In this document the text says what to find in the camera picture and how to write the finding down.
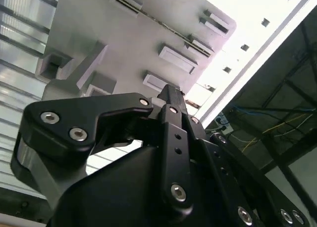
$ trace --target bolt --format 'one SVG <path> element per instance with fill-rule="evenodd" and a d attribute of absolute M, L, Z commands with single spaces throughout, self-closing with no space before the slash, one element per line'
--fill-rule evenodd
<path fill-rule="evenodd" d="M 47 124 L 55 124 L 59 122 L 59 116 L 54 112 L 44 112 L 41 114 L 41 120 Z"/>
<path fill-rule="evenodd" d="M 184 202 L 186 200 L 186 192 L 180 185 L 173 184 L 171 187 L 172 196 L 179 202 Z"/>
<path fill-rule="evenodd" d="M 243 207 L 240 207 L 240 206 L 238 207 L 238 215 L 246 225 L 248 226 L 252 225 L 252 218 L 250 214 Z"/>
<path fill-rule="evenodd" d="M 29 203 L 27 201 L 23 201 L 22 204 L 21 204 L 22 208 L 26 208 L 28 206 L 29 206 Z"/>
<path fill-rule="evenodd" d="M 303 218 L 296 211 L 292 211 L 292 212 L 293 212 L 293 215 L 295 216 L 295 219 L 297 219 L 298 222 L 303 225 L 304 224 Z"/>
<path fill-rule="evenodd" d="M 224 143 L 224 144 L 226 144 L 227 143 L 227 141 L 226 141 L 226 139 L 223 137 L 223 136 L 218 136 L 218 139 L 222 142 L 222 143 Z"/>
<path fill-rule="evenodd" d="M 72 128 L 69 132 L 69 136 L 76 141 L 84 141 L 87 139 L 87 132 L 81 128 Z"/>
<path fill-rule="evenodd" d="M 287 223 L 292 224 L 293 219 L 292 217 L 283 209 L 281 209 L 281 215 L 286 220 Z"/>
<path fill-rule="evenodd" d="M 149 104 L 149 102 L 147 101 L 147 100 L 145 100 L 145 99 L 140 99 L 140 102 L 141 102 L 141 104 L 142 105 L 144 105 L 144 106 L 147 106 L 148 104 Z"/>
<path fill-rule="evenodd" d="M 193 121 L 194 123 L 196 123 L 196 124 L 199 123 L 199 120 L 198 120 L 196 117 L 192 117 L 191 119 L 192 119 L 192 121 Z"/>
<path fill-rule="evenodd" d="M 175 114 L 177 113 L 177 109 L 175 109 L 174 107 L 170 107 L 169 109 L 170 109 L 171 112 L 173 112 Z"/>

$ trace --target yellow cable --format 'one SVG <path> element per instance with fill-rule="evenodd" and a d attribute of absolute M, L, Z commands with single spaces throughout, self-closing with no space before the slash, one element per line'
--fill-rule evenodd
<path fill-rule="evenodd" d="M 281 124 L 278 124 L 278 125 L 276 125 L 276 126 L 273 126 L 273 127 L 269 128 L 269 129 L 267 129 L 266 131 L 264 131 L 262 134 L 265 134 L 265 133 L 267 133 L 267 132 L 269 132 L 269 131 L 271 131 L 271 130 L 273 130 L 273 129 L 279 128 L 280 126 L 285 125 L 286 123 L 292 122 L 292 121 L 294 121 L 294 120 L 297 120 L 297 119 L 299 119 L 299 118 L 301 118 L 301 117 L 303 117 L 303 116 L 305 116 L 305 115 L 307 115 L 307 114 L 299 115 L 299 116 L 297 116 L 297 117 L 295 117 L 295 118 L 292 118 L 292 119 L 290 119 L 290 120 L 288 120 L 288 121 L 286 121 L 286 122 L 283 122 L 283 123 L 281 123 Z M 254 138 L 253 140 L 251 140 L 251 141 L 243 148 L 242 153 L 255 141 L 255 139 L 256 139 L 256 138 Z"/>

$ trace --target blue cable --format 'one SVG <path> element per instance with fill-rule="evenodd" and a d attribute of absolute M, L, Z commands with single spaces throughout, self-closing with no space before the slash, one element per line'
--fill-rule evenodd
<path fill-rule="evenodd" d="M 243 112 L 243 113 L 245 113 L 245 114 L 249 114 L 249 115 L 265 115 L 265 114 L 263 114 L 263 113 L 258 113 L 258 112 L 249 112 L 249 111 L 246 111 L 246 110 L 244 110 L 244 109 L 241 109 L 241 108 L 239 108 L 239 107 L 237 107 L 237 106 L 233 106 L 235 109 L 237 109 L 238 111 L 241 111 L 241 112 Z M 304 112 L 307 112 L 307 111 L 314 111 L 315 109 L 300 109 L 300 110 L 302 110 L 302 111 L 304 111 Z"/>

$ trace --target wire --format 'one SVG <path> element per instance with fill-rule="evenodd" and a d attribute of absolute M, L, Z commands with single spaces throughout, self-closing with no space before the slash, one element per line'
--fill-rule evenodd
<path fill-rule="evenodd" d="M 295 117 L 295 118 L 292 118 L 292 119 L 290 119 L 290 120 L 288 120 L 288 121 L 286 121 L 286 122 L 292 122 L 292 121 L 297 120 L 297 119 L 299 119 L 299 118 L 301 118 L 301 117 L 303 117 L 303 116 L 305 116 L 305 115 L 306 115 L 306 114 L 299 115 L 299 116 L 297 116 L 297 117 Z M 279 127 L 281 127 L 281 126 L 283 126 L 283 125 L 285 125 L 285 124 L 286 124 L 286 123 L 283 122 L 283 123 L 281 123 L 281 124 L 278 124 L 278 125 L 276 125 L 276 126 L 273 126 L 273 127 L 269 128 L 269 129 L 263 131 L 262 134 L 265 134 L 265 133 L 267 133 L 267 132 L 269 132 L 269 131 L 271 131 L 271 130 L 273 130 L 273 129 L 279 128 Z M 253 138 L 253 139 L 243 148 L 242 153 L 243 153 L 255 140 L 256 140 L 256 138 Z"/>
<path fill-rule="evenodd" d="M 241 108 L 239 108 L 239 107 L 234 107 L 234 108 L 236 108 L 237 110 L 239 110 L 239 111 L 241 111 L 241 112 L 244 112 L 244 113 L 246 113 L 246 114 L 250 114 L 250 115 L 258 115 L 258 114 L 268 115 L 268 116 L 270 116 L 270 117 L 272 117 L 272 118 L 274 118 L 274 119 L 276 119 L 276 120 L 279 120 L 279 121 L 281 121 L 281 122 L 285 122 L 286 125 L 289 125 L 289 126 L 292 127 L 294 130 L 296 130 L 296 131 L 300 132 L 301 134 L 305 135 L 305 133 L 303 133 L 302 131 L 300 131 L 300 130 L 297 129 L 296 127 L 292 126 L 291 124 L 287 123 L 286 121 L 284 121 L 284 120 L 282 120 L 282 119 L 280 119 L 280 118 L 278 118 L 278 117 L 276 117 L 276 116 L 274 116 L 274 115 L 271 115 L 271 114 L 269 114 L 269 113 L 264 113 L 264 112 L 251 113 L 251 112 L 247 112 L 246 110 L 241 109 Z"/>
<path fill-rule="evenodd" d="M 242 142 L 242 143 L 250 143 L 250 141 L 242 140 L 242 139 L 240 139 L 240 138 L 234 136 L 233 134 L 231 134 L 231 136 L 232 136 L 233 138 L 235 138 L 236 140 L 239 140 L 239 141 Z"/>
<path fill-rule="evenodd" d="M 268 115 L 268 116 L 270 116 L 270 117 L 272 117 L 272 118 L 274 118 L 274 119 L 276 119 L 276 120 L 279 120 L 280 122 L 283 122 L 284 124 L 286 124 L 286 125 L 292 127 L 294 130 L 296 130 L 296 131 L 300 132 L 301 134 L 305 135 L 304 132 L 302 132 L 301 130 L 299 130 L 299 129 L 296 128 L 295 126 L 289 124 L 287 121 L 284 121 L 284 120 L 282 120 L 282 119 L 280 119 L 280 118 L 278 118 L 278 117 L 276 117 L 276 116 L 274 116 L 274 115 L 268 114 L 268 113 L 263 113 L 263 112 L 259 112 L 259 113 L 261 113 L 261 114 L 266 114 L 266 115 Z"/>
<path fill-rule="evenodd" d="M 217 130 L 221 130 L 222 129 L 222 127 L 218 127 L 218 128 L 215 128 L 215 129 L 206 129 L 205 131 L 209 131 L 207 134 L 210 134 L 211 132 L 213 132 L 213 131 L 217 131 Z"/>
<path fill-rule="evenodd" d="M 312 117 L 312 116 L 313 116 L 313 114 L 311 114 L 309 117 L 307 117 L 305 120 L 303 120 L 303 122 L 300 123 L 296 128 L 299 128 L 300 126 L 302 126 L 302 125 L 303 125 L 310 117 Z M 289 131 L 287 131 L 287 132 L 285 132 L 285 133 L 277 134 L 277 135 L 275 135 L 274 137 L 280 137 L 280 136 L 289 134 L 290 132 L 293 132 L 294 130 L 295 130 L 295 129 L 291 129 L 291 130 L 289 130 Z"/>

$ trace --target black metal bracket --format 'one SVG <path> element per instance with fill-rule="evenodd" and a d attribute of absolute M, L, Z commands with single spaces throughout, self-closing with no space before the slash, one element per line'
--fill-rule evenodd
<path fill-rule="evenodd" d="M 161 110 L 163 125 L 162 197 L 173 210 L 171 218 L 180 221 L 193 208 L 187 132 L 181 128 L 182 113 L 179 107 L 166 104 Z"/>
<path fill-rule="evenodd" d="M 302 216 L 222 136 L 207 141 L 200 121 L 184 110 L 179 90 L 163 91 L 159 97 L 166 104 L 159 111 L 135 93 L 25 109 L 11 167 L 48 198 L 55 209 L 50 226 L 287 226 L 281 209 Z M 143 140 L 143 147 L 86 176 L 91 153 L 134 139 Z M 89 214 L 74 220 L 86 210 L 79 208 L 83 204 Z M 127 218 L 116 217 L 122 212 Z"/>

